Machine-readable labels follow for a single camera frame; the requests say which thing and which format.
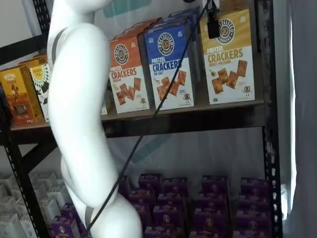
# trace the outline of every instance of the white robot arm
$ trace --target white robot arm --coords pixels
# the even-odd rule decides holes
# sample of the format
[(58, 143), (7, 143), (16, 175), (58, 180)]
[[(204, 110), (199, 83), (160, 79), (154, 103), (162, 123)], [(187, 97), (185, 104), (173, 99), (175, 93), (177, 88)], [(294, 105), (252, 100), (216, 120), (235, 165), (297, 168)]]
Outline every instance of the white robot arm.
[[(48, 41), (51, 127), (67, 189), (86, 227), (118, 178), (101, 124), (108, 40), (93, 25), (94, 12), (110, 2), (55, 0)], [(94, 238), (141, 238), (142, 228), (137, 212), (115, 192), (91, 233)]]

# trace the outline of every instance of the pretzel crackers box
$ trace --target pretzel crackers box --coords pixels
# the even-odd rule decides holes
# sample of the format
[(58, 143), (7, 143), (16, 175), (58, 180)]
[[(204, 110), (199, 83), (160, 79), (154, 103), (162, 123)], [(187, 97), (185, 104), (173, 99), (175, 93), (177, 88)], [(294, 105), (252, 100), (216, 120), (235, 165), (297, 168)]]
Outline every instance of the pretzel crackers box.
[(222, 14), (220, 37), (209, 39), (200, 22), (210, 104), (255, 99), (249, 10)]
[[(190, 22), (185, 20), (155, 27), (146, 33), (145, 38), (156, 108), (163, 100), (180, 63), (189, 31)], [(192, 61), (194, 59), (192, 47), (190, 46), (188, 49), (161, 110), (192, 107), (194, 105), (192, 75), (195, 73), (195, 65)]]
[(121, 34), (110, 42), (110, 80), (117, 113), (150, 108), (150, 71), (143, 28)]
[(0, 71), (0, 82), (13, 116), (13, 123), (24, 125), (43, 120), (29, 68), (25, 65)]

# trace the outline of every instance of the black metal shelf frame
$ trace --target black metal shelf frame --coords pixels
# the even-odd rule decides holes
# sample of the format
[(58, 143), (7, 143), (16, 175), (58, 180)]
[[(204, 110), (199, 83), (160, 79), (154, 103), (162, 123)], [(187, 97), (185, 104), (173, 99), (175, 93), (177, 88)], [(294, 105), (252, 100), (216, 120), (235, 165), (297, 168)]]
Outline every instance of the black metal shelf frame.
[[(282, 211), (280, 190), (280, 162), (278, 146), (278, 121), (276, 99), (275, 47), (273, 1), (255, 0), (258, 11), (266, 16), (264, 27), (266, 35), (264, 45), (263, 82), (266, 93), (264, 103), (248, 107), (226, 108), (220, 110), (186, 112), (179, 114), (159, 115), (154, 119), (156, 125), (149, 134), (163, 134), (229, 128), (261, 127), (263, 135), (264, 172), (269, 181), (272, 237), (282, 238)], [(12, 45), (0, 48), (0, 65), (22, 56), (40, 51), (46, 47), (50, 18), (45, 0), (33, 0), (43, 35), (33, 37)], [(238, 118), (235, 123), (228, 123), (225, 118)], [(108, 137), (136, 136), (148, 117), (136, 119), (114, 119), (103, 123)], [(49, 238), (46, 224), (36, 200), (28, 174), (39, 164), (57, 144), (49, 126), (31, 129), (11, 130), (10, 123), (0, 104), (0, 144), (4, 145), (7, 157), (17, 179), (23, 200), (27, 206), (36, 234), (41, 238)], [(25, 156), (21, 155), (19, 144), (37, 143)]]

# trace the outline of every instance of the brand logo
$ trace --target brand logo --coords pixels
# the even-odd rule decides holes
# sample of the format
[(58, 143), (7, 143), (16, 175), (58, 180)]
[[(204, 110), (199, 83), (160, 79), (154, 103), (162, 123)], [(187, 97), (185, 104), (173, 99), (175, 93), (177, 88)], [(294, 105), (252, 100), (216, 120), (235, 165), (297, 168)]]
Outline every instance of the brand logo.
[(233, 22), (229, 19), (223, 19), (219, 22), (220, 36), (217, 38), (222, 44), (228, 44), (234, 38), (235, 28)]
[(114, 48), (114, 58), (119, 64), (127, 63), (129, 52), (125, 45), (119, 44)]
[(174, 50), (173, 37), (168, 33), (162, 33), (158, 38), (158, 49), (162, 55), (170, 55)]

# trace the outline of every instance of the metal shelving unit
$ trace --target metal shelving unit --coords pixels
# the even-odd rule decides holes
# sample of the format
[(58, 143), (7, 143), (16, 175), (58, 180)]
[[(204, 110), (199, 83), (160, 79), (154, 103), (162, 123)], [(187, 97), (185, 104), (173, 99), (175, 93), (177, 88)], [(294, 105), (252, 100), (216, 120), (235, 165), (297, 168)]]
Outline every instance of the metal shelving unit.
[[(43, 35), (0, 48), (0, 65), (46, 47), (47, 33), (50, 27), (47, 7), (44, 0), (33, 0), (33, 2)], [(258, 10), (263, 11), (267, 17), (263, 26), (266, 33), (264, 36), (266, 44), (262, 48), (264, 62), (260, 60), (259, 64), (255, 64), (259, 65), (256, 72), (260, 72), (258, 75), (256, 74), (256, 99), (251, 102), (211, 106), (208, 104), (207, 92), (201, 90), (193, 108), (160, 112), (153, 119), (152, 123), (155, 124), (155, 127), (151, 128), (148, 134), (261, 127), (265, 178), (269, 181), (271, 194), (272, 237), (282, 238), (272, 0), (261, 0), (260, 6)], [(111, 113), (102, 117), (102, 123), (107, 137), (136, 136), (140, 134), (142, 131), (140, 128), (150, 120), (150, 115), (153, 113), (154, 110), (149, 110), (117, 115), (115, 108), (112, 107)], [(43, 123), (20, 127), (10, 126), (3, 105), (0, 104), (0, 130), (0, 144), (5, 147), (37, 236), (48, 238), (46, 224), (28, 174), (57, 147), (50, 125)], [(18, 145), (33, 143), (38, 145), (22, 156)]]

